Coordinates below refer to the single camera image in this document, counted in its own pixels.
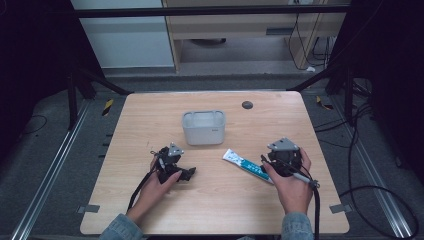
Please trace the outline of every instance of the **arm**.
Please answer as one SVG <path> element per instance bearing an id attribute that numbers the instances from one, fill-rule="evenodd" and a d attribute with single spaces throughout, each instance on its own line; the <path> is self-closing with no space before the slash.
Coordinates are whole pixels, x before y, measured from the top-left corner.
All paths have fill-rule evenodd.
<path id="1" fill-rule="evenodd" d="M 166 182 L 160 184 L 158 174 L 153 173 L 141 188 L 139 198 L 134 206 L 128 210 L 126 215 L 119 214 L 103 231 L 100 239 L 141 239 L 143 232 L 140 226 L 147 213 L 170 191 L 180 175 L 181 171 L 174 173 Z"/>
<path id="2" fill-rule="evenodd" d="M 302 165 L 309 171 L 311 161 L 303 148 L 300 149 L 300 153 Z M 267 162 L 264 162 L 264 167 L 277 188 L 285 212 L 282 239 L 313 239 L 311 223 L 306 215 L 312 199 L 312 189 L 293 176 L 281 177 Z"/>

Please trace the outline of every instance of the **wall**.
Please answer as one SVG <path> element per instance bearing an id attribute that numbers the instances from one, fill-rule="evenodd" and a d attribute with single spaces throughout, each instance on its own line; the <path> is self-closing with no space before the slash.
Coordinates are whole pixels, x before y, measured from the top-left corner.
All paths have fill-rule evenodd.
<path id="1" fill-rule="evenodd" d="M 72 0 L 75 9 L 162 7 L 160 0 Z M 81 19 L 102 69 L 173 67 L 164 17 Z"/>

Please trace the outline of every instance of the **tabletop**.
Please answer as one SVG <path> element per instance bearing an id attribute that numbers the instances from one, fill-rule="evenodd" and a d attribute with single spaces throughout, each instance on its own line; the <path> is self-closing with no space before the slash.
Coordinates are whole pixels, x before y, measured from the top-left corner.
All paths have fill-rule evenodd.
<path id="1" fill-rule="evenodd" d="M 242 103 L 250 101 L 253 108 Z M 182 116 L 187 111 L 225 113 L 224 142 L 188 145 Z M 127 97 L 98 176 L 90 205 L 81 224 L 84 234 L 99 234 L 125 213 L 131 194 L 149 171 L 151 151 L 174 142 L 184 150 L 178 167 L 196 167 L 190 181 L 180 181 L 142 225 L 147 235 L 158 234 L 280 234 L 284 211 L 275 187 L 238 166 L 222 160 L 227 149 L 261 165 L 267 144 L 287 137 L 303 147 L 312 161 L 310 170 L 320 183 L 320 233 L 345 233 L 346 215 L 333 214 L 340 204 L 302 96 L 298 92 L 164 92 Z M 314 201 L 308 216 L 314 226 Z"/>

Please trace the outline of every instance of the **white container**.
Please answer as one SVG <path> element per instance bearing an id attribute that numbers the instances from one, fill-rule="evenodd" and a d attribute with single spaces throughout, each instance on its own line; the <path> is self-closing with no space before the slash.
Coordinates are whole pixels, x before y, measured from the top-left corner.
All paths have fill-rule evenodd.
<path id="1" fill-rule="evenodd" d="M 225 113 L 219 110 L 183 114 L 182 125 L 189 145 L 220 144 L 225 136 Z"/>

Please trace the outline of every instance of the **denim sleeve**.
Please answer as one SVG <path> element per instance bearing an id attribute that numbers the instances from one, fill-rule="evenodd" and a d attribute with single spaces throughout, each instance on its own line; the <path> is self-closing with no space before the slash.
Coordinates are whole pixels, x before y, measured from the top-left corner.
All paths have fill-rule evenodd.
<path id="1" fill-rule="evenodd" d="M 293 212 L 284 216 L 281 232 L 282 240 L 310 240 L 314 239 L 311 222 L 304 213 Z"/>
<path id="2" fill-rule="evenodd" d="M 99 239 L 140 240 L 143 237 L 141 229 L 124 214 L 119 214 L 103 231 Z"/>

